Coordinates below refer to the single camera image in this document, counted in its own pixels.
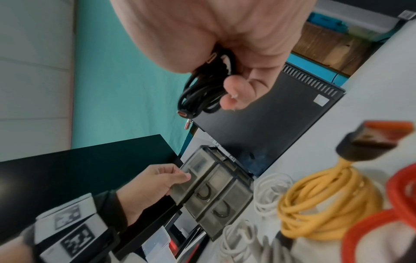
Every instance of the white wall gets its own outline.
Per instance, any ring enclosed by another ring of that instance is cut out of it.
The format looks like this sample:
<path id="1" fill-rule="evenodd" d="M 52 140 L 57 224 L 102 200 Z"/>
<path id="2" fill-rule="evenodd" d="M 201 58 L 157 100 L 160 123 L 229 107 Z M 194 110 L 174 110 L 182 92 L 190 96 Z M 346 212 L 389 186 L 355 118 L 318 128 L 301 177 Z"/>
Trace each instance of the white wall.
<path id="1" fill-rule="evenodd" d="M 0 161 L 70 148 L 73 4 L 0 1 Z"/>

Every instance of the forearm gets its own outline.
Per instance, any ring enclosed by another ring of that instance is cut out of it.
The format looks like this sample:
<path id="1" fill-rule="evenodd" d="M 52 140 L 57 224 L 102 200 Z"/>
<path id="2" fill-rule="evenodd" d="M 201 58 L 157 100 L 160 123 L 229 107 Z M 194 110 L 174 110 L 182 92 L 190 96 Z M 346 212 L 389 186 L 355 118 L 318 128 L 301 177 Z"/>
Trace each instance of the forearm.
<path id="1" fill-rule="evenodd" d="M 0 246 L 0 263 L 34 263 L 32 249 L 18 237 Z"/>

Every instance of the wooden panel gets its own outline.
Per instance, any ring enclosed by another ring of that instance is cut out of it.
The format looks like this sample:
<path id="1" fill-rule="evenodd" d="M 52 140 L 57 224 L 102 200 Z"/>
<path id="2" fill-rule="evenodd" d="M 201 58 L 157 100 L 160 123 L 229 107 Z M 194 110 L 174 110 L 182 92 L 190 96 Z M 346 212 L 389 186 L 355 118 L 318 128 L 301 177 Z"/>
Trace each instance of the wooden panel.
<path id="1" fill-rule="evenodd" d="M 371 42 L 306 23 L 293 52 L 344 75 L 352 75 L 367 59 Z"/>
<path id="2" fill-rule="evenodd" d="M 69 119 L 0 120 L 0 162 L 68 150 Z"/>
<path id="3" fill-rule="evenodd" d="M 0 120 L 69 117 L 69 74 L 0 60 Z"/>
<path id="4" fill-rule="evenodd" d="M 0 57 L 69 69 L 72 1 L 1 0 Z"/>

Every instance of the white label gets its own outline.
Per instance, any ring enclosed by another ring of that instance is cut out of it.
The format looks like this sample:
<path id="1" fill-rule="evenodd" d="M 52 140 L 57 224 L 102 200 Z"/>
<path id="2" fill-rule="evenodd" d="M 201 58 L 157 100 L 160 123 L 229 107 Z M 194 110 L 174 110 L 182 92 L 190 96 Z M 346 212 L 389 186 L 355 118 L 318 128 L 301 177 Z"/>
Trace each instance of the white label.
<path id="1" fill-rule="evenodd" d="M 313 100 L 313 102 L 315 102 L 316 104 L 318 104 L 319 106 L 325 106 L 325 104 L 329 101 L 329 99 L 325 98 L 324 96 L 322 96 L 321 94 L 318 94 L 316 96 L 316 98 Z"/>
<path id="2" fill-rule="evenodd" d="M 406 20 L 410 20 L 412 19 L 414 16 L 416 16 L 416 12 L 410 11 L 410 10 L 404 10 L 399 16 L 398 18 L 401 19 L 406 19 Z"/>

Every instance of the red cable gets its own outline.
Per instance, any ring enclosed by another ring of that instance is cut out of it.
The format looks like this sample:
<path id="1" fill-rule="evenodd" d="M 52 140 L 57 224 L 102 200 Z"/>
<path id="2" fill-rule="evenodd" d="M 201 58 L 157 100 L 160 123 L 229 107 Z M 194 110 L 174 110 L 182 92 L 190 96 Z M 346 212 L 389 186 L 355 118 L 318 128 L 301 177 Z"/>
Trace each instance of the red cable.
<path id="1" fill-rule="evenodd" d="M 401 169 L 386 184 L 387 196 L 393 209 L 371 215 L 348 230 L 342 239 L 341 258 L 343 263 L 355 263 L 355 251 L 363 238 L 370 231 L 385 224 L 403 221 L 416 230 L 416 163 Z M 408 187 L 412 187 L 408 196 Z"/>

